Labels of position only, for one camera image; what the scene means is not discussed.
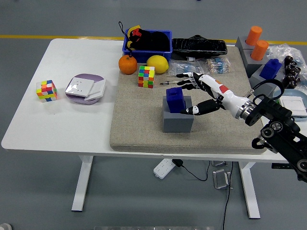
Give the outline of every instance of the power strip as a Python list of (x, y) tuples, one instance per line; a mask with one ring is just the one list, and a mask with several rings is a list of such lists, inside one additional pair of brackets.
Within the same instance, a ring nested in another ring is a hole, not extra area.
[(174, 167), (175, 164), (172, 162), (172, 159), (163, 159), (163, 161), (154, 168), (153, 172), (156, 177), (163, 179)]

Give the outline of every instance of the white table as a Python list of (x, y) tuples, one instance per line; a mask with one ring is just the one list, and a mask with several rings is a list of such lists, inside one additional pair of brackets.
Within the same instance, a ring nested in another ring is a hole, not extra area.
[[(41, 153), (54, 151), (79, 155), (83, 163), (72, 211), (83, 209), (93, 156), (238, 161), (249, 217), (260, 218), (249, 169), (255, 162), (287, 163), (280, 154), (267, 150), (260, 155), (214, 153), (175, 155), (117, 152), (111, 149), (109, 134), (122, 44), (122, 41), (109, 40), (52, 40), (2, 140), (3, 148), (21, 150), (25, 154), (31, 151)], [(99, 75), (107, 80), (103, 98), (93, 105), (74, 103), (65, 95), (69, 81), (81, 73)], [(36, 83), (45, 80), (54, 81), (59, 92), (58, 100), (47, 103), (39, 101), (35, 93)], [(306, 123), (299, 125), (303, 130), (307, 130)]]

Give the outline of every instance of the lemon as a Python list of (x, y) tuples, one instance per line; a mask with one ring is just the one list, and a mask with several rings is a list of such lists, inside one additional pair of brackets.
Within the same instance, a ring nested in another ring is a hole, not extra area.
[(168, 61), (161, 55), (153, 55), (148, 58), (147, 66), (153, 66), (156, 73), (164, 73), (168, 70)]

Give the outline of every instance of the black plush toy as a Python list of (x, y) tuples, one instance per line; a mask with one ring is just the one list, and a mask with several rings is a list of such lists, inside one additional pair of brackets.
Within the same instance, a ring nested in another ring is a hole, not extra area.
[(123, 34), (127, 37), (127, 49), (131, 50), (150, 50), (150, 51), (170, 51), (170, 41), (166, 34), (161, 31), (146, 31), (139, 25), (131, 27), (127, 34), (122, 29)]

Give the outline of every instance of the black case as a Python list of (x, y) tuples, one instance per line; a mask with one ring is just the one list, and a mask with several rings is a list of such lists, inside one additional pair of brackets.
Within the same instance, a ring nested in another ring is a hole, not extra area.
[(227, 46), (223, 40), (206, 39), (200, 35), (191, 38), (172, 39), (172, 59), (187, 60), (191, 58), (211, 58), (227, 54)]

